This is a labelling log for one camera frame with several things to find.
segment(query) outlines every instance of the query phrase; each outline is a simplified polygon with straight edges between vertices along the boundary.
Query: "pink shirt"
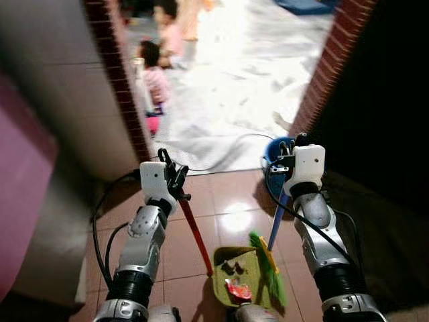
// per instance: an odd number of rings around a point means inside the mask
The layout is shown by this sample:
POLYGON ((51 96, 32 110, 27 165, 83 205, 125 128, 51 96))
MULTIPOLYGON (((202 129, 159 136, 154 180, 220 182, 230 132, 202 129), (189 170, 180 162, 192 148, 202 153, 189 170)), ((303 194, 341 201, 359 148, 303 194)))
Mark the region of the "pink shirt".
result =
POLYGON ((182 33, 176 23, 167 25, 161 31, 161 39, 164 42, 163 49, 173 52, 176 56, 183 56, 182 33))
POLYGON ((160 67, 155 66, 145 69, 144 78, 154 104, 163 103, 168 100, 170 86, 167 77, 160 67))

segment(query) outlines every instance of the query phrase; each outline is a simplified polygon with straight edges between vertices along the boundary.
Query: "red brick edge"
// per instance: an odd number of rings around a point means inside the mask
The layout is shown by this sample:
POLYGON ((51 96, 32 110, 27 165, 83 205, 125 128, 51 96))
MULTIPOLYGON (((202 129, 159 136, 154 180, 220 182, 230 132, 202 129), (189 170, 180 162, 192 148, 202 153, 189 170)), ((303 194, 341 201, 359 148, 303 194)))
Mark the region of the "red brick edge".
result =
POLYGON ((310 131, 322 113, 377 0, 342 0, 289 134, 310 131))
POLYGON ((122 112, 131 143, 140 162, 149 160, 144 129, 141 128, 137 106, 129 79, 125 33, 117 0, 84 0, 88 25, 93 33, 99 54, 109 77, 113 94, 122 112))

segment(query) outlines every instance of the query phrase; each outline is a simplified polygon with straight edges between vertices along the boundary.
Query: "blue bucket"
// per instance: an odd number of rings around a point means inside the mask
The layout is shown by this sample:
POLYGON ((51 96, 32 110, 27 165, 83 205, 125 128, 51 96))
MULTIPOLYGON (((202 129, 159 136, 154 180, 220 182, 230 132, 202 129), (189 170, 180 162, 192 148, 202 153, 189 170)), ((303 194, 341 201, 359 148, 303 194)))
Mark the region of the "blue bucket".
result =
MULTIPOLYGON (((288 146, 290 146, 292 140, 294 138, 282 137, 272 140, 267 147, 265 148, 264 155, 262 157, 262 171, 265 174, 265 170, 269 164, 277 160, 277 157, 280 155, 280 142, 285 142, 288 146)), ((286 179, 286 174, 279 174, 276 176, 271 176, 269 180, 269 186, 273 192, 273 194, 278 198, 283 188, 283 183, 286 179)))

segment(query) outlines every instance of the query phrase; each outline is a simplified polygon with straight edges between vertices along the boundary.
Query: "blue broom handle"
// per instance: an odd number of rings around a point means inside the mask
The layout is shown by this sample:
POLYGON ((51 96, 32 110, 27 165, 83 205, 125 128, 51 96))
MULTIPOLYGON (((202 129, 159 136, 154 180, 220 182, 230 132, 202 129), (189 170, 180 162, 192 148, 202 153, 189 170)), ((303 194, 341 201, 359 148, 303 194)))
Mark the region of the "blue broom handle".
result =
MULTIPOLYGON (((282 188, 282 191, 280 192, 280 196, 279 196, 279 202, 282 205, 286 205, 288 203, 288 200, 289 200, 289 196, 287 196, 287 194, 284 193, 284 189, 282 188)), ((277 206, 277 208, 275 209, 273 228, 271 230, 271 235, 269 236, 269 242, 268 242, 268 250, 270 251, 273 249, 275 237, 277 236, 277 232, 279 231, 283 214, 284 214, 284 209, 277 206)))

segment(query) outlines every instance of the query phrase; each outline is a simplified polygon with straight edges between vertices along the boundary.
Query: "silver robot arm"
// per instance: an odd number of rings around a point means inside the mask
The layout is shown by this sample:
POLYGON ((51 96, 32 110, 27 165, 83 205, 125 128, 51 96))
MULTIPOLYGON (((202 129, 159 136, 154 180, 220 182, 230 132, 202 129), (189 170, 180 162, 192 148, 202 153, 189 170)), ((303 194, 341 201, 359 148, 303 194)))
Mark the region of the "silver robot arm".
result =
MULTIPOLYGON (((345 252, 346 247, 336 230, 335 212, 320 194, 324 174, 322 146, 295 146, 294 170, 284 184, 301 216, 323 230, 345 252)), ((324 321, 386 322, 368 294, 365 280, 357 267, 310 226, 295 218, 294 226, 302 239, 305 259, 322 299, 324 321)))
POLYGON ((150 314, 147 309, 161 246, 166 237, 167 218, 176 210, 178 199, 190 198, 180 194, 187 167, 176 171, 168 155, 165 153, 164 156, 166 162, 144 162, 140 165, 146 206, 139 208, 134 220, 127 226, 127 243, 106 301, 101 305, 94 322, 179 321, 175 308, 164 305, 150 314))

